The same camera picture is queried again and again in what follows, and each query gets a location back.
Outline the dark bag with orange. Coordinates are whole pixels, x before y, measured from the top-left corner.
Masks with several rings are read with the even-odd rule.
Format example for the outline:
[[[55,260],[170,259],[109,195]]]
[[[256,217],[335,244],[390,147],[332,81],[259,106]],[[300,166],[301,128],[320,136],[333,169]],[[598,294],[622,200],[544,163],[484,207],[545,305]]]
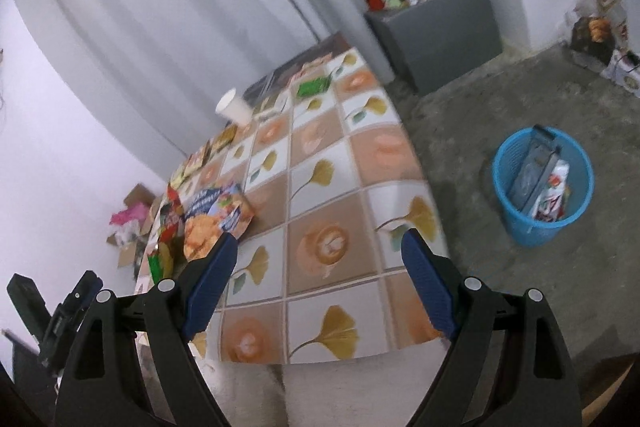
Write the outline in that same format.
[[[581,17],[572,30],[570,49],[608,65],[616,49],[611,23],[605,17]]]

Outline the green snack packet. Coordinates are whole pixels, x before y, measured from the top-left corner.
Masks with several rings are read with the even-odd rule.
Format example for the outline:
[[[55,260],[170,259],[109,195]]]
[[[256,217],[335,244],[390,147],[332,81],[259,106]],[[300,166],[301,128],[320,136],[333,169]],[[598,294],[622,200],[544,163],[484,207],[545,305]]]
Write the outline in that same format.
[[[328,76],[321,76],[311,80],[306,80],[299,83],[296,96],[303,100],[303,98],[312,98],[313,96],[320,95],[328,91],[331,84],[331,78]]]

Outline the patterned tablecloth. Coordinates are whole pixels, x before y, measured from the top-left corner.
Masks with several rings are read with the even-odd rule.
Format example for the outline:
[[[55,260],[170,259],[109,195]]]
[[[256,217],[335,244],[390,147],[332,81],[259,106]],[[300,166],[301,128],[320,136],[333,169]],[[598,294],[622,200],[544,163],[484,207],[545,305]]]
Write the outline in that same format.
[[[331,78],[297,98],[299,83]],[[420,232],[447,251],[431,187],[393,103],[360,52],[320,58],[282,90],[281,112],[172,175],[181,202],[239,184],[255,216],[194,355],[207,361],[352,360],[442,338],[401,259]]]

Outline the white paper cup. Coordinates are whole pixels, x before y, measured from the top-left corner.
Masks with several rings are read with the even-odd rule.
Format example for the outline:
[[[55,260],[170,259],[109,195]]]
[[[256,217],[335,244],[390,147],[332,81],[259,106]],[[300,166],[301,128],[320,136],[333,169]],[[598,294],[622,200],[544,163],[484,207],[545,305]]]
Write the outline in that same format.
[[[235,88],[220,98],[216,105],[216,113],[239,127],[249,126],[253,121],[253,109]]]

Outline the dark printed mat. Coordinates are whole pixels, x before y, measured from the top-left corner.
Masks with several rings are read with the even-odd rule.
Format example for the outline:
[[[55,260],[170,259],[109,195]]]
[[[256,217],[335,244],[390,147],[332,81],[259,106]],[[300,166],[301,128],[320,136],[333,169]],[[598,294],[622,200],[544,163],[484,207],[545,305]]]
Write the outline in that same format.
[[[340,32],[336,32],[253,83],[244,91],[242,98],[250,106],[256,106],[267,95],[280,92],[288,87],[291,78],[301,72],[305,65],[310,65],[313,61],[325,57],[332,60],[333,57],[342,54],[349,48],[350,44],[345,37]]]

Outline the trash in basket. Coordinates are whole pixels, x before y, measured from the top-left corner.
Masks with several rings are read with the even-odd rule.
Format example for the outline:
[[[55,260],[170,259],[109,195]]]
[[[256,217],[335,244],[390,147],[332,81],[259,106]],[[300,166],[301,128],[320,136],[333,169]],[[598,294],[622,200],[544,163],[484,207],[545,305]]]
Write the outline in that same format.
[[[570,164],[562,158],[562,146],[556,134],[536,124],[508,192],[510,203],[530,219],[558,221],[563,212],[569,173]]]

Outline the blue plastic waste basket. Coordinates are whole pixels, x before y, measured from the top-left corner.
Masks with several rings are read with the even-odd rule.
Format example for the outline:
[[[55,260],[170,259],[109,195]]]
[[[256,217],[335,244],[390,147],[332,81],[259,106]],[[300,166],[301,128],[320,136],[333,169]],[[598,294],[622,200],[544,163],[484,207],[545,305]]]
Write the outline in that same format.
[[[506,231],[527,247],[550,242],[582,217],[594,191],[594,172],[582,146],[539,124],[518,130],[499,146],[491,176]]]

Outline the pink plastic bag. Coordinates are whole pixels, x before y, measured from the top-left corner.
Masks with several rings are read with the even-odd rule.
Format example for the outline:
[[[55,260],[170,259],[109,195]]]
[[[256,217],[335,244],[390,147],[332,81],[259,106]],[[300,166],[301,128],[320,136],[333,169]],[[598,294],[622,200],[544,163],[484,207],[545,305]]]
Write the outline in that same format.
[[[126,225],[126,223],[129,223],[131,221],[143,223],[149,216],[149,210],[150,207],[144,202],[136,202],[134,205],[129,206],[124,210],[113,213],[111,215],[110,225],[121,227],[122,225]]]

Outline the grey cabinet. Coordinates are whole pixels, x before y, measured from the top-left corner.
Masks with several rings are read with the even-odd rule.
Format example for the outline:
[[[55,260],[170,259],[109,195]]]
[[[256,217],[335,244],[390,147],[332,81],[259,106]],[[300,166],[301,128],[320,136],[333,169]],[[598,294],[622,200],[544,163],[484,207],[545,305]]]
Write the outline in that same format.
[[[503,51],[490,0],[425,0],[367,12],[396,76],[420,95],[437,91]]]

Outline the orange blue snack bag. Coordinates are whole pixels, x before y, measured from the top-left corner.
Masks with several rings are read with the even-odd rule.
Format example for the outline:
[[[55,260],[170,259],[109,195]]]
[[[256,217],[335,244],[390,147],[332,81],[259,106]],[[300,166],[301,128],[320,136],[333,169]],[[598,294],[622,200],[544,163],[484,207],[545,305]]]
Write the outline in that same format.
[[[205,258],[224,233],[239,239],[255,216],[239,184],[203,188],[186,210],[183,254],[187,262]]]

